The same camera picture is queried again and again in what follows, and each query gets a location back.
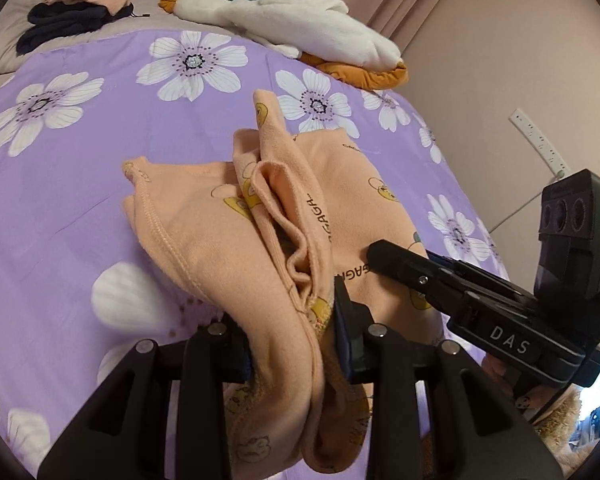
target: navy blue cloth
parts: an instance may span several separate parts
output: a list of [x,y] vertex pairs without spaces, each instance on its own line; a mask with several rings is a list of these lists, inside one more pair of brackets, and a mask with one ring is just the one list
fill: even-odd
[[20,36],[16,53],[20,56],[27,54],[53,38],[93,32],[106,23],[130,16],[133,11],[132,4],[123,7],[114,16],[109,14],[107,7],[87,2],[37,4],[27,16],[33,27]]

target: bed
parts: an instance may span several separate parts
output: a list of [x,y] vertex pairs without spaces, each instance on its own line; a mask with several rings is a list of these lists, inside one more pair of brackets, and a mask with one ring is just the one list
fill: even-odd
[[[4,20],[17,29],[35,1],[11,0],[0,32]],[[187,338],[218,315],[139,246],[121,207],[131,192],[121,164],[141,155],[230,160],[233,132],[256,125],[255,89],[294,98],[285,108],[291,134],[344,127],[427,249],[506,275],[425,120],[400,96],[345,85],[233,31],[181,22],[157,0],[134,4],[152,16],[26,59],[6,53],[17,34],[0,40],[0,436],[34,474],[137,340]],[[297,101],[303,91],[315,99],[308,111]],[[299,464],[285,474],[308,471]]]

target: camera lens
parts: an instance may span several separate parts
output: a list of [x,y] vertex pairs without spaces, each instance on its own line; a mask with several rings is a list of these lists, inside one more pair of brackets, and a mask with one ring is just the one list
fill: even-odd
[[560,232],[567,223],[567,203],[560,200],[555,209],[555,230]]
[[572,211],[573,216],[571,217],[571,225],[574,231],[579,231],[584,225],[584,202],[581,198],[577,199],[573,203]]
[[549,222],[551,221],[551,206],[546,205],[544,209],[542,209],[542,229],[547,229],[549,227]]

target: white plush toy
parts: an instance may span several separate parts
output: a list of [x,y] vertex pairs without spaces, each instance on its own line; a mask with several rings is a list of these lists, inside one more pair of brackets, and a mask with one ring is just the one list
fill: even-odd
[[397,45],[348,11],[341,0],[177,0],[173,9],[190,22],[241,28],[287,57],[307,52],[373,72],[394,69],[401,61]]

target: white flower print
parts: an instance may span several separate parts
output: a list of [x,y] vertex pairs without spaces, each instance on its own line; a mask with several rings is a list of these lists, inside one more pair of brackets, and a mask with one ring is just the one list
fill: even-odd
[[361,90],[361,92],[367,110],[378,110],[382,106],[378,121],[383,130],[394,132],[398,127],[398,122],[402,126],[406,126],[411,122],[408,113],[387,92],[382,90],[376,90],[375,92]]
[[509,281],[509,274],[507,273],[507,269],[504,268],[504,264],[502,263],[502,259],[500,257],[500,254],[498,253],[498,248],[496,247],[493,238],[491,238],[491,235],[489,234],[489,231],[487,230],[485,225],[482,223],[482,220],[477,218],[476,223],[478,224],[478,229],[480,229],[480,232],[482,232],[482,237],[489,246],[489,250],[491,251],[491,257],[493,258],[493,264],[495,265],[496,270],[498,271],[498,275],[502,279]]
[[480,267],[480,262],[491,256],[488,245],[478,238],[471,238],[475,225],[461,212],[454,212],[449,200],[440,195],[438,200],[427,195],[433,211],[429,211],[429,222],[443,234],[443,242],[449,255],[455,260],[464,260]]
[[184,96],[193,101],[202,94],[205,82],[221,92],[237,92],[240,79],[226,67],[245,66],[248,58],[241,45],[215,50],[229,41],[230,36],[210,32],[202,38],[201,32],[192,30],[183,30],[180,41],[158,38],[149,46],[149,54],[157,60],[138,71],[136,82],[153,85],[171,78],[158,90],[163,101]]
[[299,132],[344,128],[349,137],[357,139],[360,136],[358,128],[347,119],[351,116],[347,96],[341,92],[328,95],[331,90],[329,77],[306,68],[302,72],[302,81],[286,70],[276,72],[278,86],[289,94],[278,96],[285,118],[295,121],[308,115],[298,126]]
[[431,160],[433,160],[436,164],[440,164],[442,161],[442,152],[436,144],[436,138],[433,136],[432,131],[427,127],[427,123],[425,123],[422,117],[420,117],[418,114],[414,114],[413,116],[420,123],[420,130],[418,131],[418,134],[420,136],[422,147],[430,148],[429,155],[431,155]]
[[62,74],[46,85],[32,84],[16,97],[16,105],[0,113],[0,147],[7,142],[9,156],[17,156],[36,140],[42,129],[71,126],[83,114],[76,106],[96,97],[103,78],[86,81],[87,72]]
[[33,476],[51,448],[49,426],[39,413],[13,408],[7,414],[5,442]]
[[135,264],[118,262],[93,283],[91,304],[96,317],[131,339],[113,347],[102,359],[100,384],[126,353],[144,338],[167,344],[193,335],[199,325],[219,319],[219,310],[194,300],[159,275],[159,283]]
[[14,408],[7,414],[6,442],[33,476],[51,449],[51,434],[39,413]]

